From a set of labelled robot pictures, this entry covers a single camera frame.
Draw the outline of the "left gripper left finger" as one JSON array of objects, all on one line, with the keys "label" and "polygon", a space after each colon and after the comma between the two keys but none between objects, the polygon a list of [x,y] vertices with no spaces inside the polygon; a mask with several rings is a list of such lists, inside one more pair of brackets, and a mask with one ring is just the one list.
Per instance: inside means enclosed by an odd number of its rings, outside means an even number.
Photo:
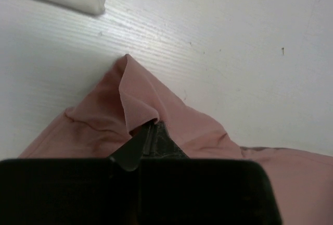
[{"label": "left gripper left finger", "polygon": [[1,224],[138,224],[138,166],[146,123],[104,158],[1,161]]}]

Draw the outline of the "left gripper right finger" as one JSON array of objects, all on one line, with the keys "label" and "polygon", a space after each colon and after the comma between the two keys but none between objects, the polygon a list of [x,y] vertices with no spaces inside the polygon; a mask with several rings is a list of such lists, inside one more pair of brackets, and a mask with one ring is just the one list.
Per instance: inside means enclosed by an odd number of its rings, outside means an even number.
[{"label": "left gripper right finger", "polygon": [[270,180],[256,162],[191,159],[163,123],[149,122],[138,166],[140,224],[282,224]]}]

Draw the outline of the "pink t shirt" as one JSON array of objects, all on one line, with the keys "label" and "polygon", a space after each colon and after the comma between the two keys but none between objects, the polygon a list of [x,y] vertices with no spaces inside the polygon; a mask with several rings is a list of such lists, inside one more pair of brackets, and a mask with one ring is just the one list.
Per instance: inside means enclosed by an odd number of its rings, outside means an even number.
[{"label": "pink t shirt", "polygon": [[330,156],[239,146],[220,123],[185,105],[130,55],[118,59],[77,106],[58,115],[21,157],[106,157],[151,120],[164,122],[191,158],[258,162],[272,183],[284,224],[332,224]]}]

